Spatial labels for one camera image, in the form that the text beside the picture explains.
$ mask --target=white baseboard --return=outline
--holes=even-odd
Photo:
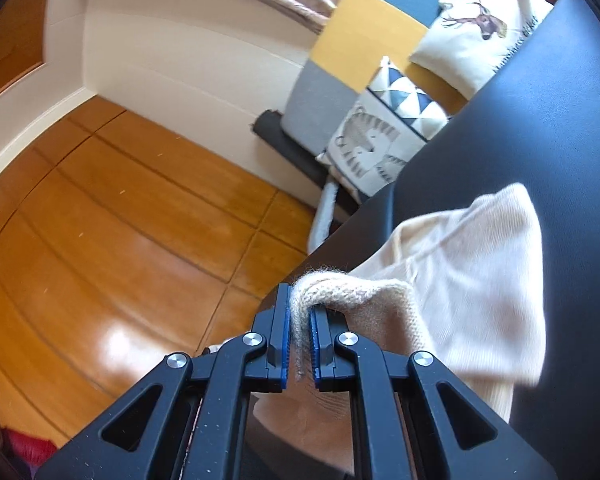
[[[95,92],[82,87],[31,121],[4,149],[0,152],[0,173],[16,156],[49,126],[59,121],[71,110],[92,98]]]

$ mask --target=cream fabric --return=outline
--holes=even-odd
[[[289,444],[352,471],[348,395],[319,393],[310,371],[317,303],[345,312],[350,330],[385,350],[432,352],[508,420],[514,384],[538,382],[545,348],[541,233],[525,187],[407,220],[350,274],[312,272],[294,285],[297,381],[262,395],[254,414]]]
[[[411,61],[471,99],[553,8],[545,0],[440,0]]]

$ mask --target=yellow cushion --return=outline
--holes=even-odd
[[[311,60],[360,93],[389,58],[417,86],[456,113],[466,100],[409,56],[427,28],[384,0],[341,0],[311,51]]]

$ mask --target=metal pivot screw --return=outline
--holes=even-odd
[[[242,342],[247,346],[257,346],[262,343],[262,336],[256,332],[249,332],[242,336]]]
[[[187,356],[184,354],[171,354],[167,357],[169,368],[182,368],[185,364],[187,364]]]
[[[343,332],[338,336],[338,341],[340,341],[343,345],[351,346],[358,342],[358,336],[353,332]]]
[[[416,352],[413,356],[413,360],[420,366],[429,366],[433,362],[433,355],[429,352]]]

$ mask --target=geometric triangle pattern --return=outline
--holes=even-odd
[[[382,58],[368,88],[423,140],[431,140],[448,123],[442,107],[403,75],[388,56]]]

